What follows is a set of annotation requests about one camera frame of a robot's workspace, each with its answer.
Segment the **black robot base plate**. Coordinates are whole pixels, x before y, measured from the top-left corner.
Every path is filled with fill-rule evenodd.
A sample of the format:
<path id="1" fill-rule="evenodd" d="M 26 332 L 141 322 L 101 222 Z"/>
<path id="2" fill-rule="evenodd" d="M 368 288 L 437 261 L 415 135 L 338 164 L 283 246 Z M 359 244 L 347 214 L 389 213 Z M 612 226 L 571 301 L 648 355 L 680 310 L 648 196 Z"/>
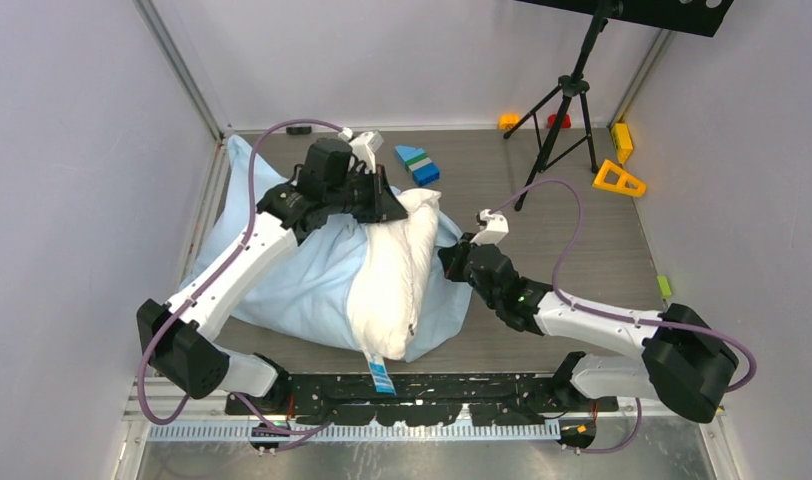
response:
<path id="1" fill-rule="evenodd" d="M 567 413 L 615 412 L 615 397 L 598 400 L 536 373 L 395 374 L 395 392 L 380 393 L 368 374 L 293 374 L 277 392 L 251 403 L 264 415 L 303 426 L 330 422 L 368 426 L 448 426 L 467 412 L 475 426 L 527 426 Z"/>

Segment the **white pillow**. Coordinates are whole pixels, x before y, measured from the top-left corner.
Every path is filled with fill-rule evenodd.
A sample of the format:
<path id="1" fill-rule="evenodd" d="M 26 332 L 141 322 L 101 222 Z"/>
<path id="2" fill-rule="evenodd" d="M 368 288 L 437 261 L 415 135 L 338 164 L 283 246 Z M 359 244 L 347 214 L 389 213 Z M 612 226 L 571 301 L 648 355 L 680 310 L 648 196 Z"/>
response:
<path id="1" fill-rule="evenodd" d="M 366 255 L 349 289 L 347 318 L 360 351 L 411 361 L 439 231 L 441 193 L 412 188 L 395 198 L 407 218 L 364 227 Z"/>

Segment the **light blue green pillowcase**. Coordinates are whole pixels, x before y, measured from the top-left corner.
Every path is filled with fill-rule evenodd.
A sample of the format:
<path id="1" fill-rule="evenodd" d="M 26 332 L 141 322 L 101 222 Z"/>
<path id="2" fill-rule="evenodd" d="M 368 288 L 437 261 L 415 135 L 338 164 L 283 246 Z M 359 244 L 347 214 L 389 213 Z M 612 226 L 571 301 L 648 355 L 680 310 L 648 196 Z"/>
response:
<path id="1" fill-rule="evenodd" d="M 360 351 L 347 318 L 347 297 L 367 248 L 366 225 L 334 215 L 299 248 L 268 270 L 240 301 L 234 318 L 261 328 L 340 349 Z M 444 277 L 438 251 L 461 230 L 440 212 L 430 279 L 413 343 L 416 357 L 439 347 L 463 327 L 472 290 Z"/>

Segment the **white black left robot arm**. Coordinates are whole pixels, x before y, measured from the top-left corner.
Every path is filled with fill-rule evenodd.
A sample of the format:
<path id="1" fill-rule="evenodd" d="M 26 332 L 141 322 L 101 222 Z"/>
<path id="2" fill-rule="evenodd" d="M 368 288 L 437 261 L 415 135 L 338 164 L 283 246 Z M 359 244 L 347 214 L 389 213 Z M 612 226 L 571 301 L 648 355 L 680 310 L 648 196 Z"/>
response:
<path id="1" fill-rule="evenodd" d="M 219 348 L 215 339 L 243 297 L 281 258 L 296 250 L 333 215 L 359 223 L 404 220 L 407 212 L 389 186 L 375 153 L 378 132 L 320 138 L 291 180 L 255 191 L 256 153 L 248 166 L 248 219 L 238 236 L 193 281 L 164 302 L 147 299 L 136 322 L 143 367 L 152 367 L 183 392 L 202 399 L 215 390 L 250 396 L 266 414 L 289 398 L 277 365 Z"/>

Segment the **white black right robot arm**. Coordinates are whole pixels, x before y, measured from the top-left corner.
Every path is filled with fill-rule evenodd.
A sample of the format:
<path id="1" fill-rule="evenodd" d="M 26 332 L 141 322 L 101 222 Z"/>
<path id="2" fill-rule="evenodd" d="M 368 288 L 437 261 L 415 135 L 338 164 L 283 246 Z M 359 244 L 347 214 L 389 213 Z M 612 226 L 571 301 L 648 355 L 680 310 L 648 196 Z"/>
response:
<path id="1" fill-rule="evenodd" d="M 738 368 L 735 341 L 688 306 L 657 312 L 586 302 L 519 275 L 495 245 L 463 240 L 438 256 L 445 278 L 468 284 L 507 327 L 608 350 L 607 356 L 576 352 L 563 361 L 552 392 L 566 410 L 590 399 L 637 397 L 709 423 Z"/>

